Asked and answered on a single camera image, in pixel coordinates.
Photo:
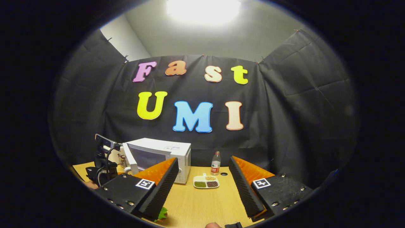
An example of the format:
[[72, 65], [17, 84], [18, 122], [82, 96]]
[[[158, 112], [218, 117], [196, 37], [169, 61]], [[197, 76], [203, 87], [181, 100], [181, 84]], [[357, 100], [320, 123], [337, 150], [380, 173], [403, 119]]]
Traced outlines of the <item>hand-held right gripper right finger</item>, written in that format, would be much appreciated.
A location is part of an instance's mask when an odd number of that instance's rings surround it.
[[289, 175], [275, 175], [236, 156], [230, 157], [229, 170], [252, 222], [289, 211], [313, 192]]

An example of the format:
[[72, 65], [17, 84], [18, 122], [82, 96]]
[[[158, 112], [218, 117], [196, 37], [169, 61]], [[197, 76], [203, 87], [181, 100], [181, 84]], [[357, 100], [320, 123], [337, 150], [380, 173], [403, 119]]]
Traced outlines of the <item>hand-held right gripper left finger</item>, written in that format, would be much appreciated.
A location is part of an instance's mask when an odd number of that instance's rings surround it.
[[135, 175], [117, 175], [95, 192], [122, 211], [154, 221], [158, 219], [177, 175], [178, 159], [173, 157]]

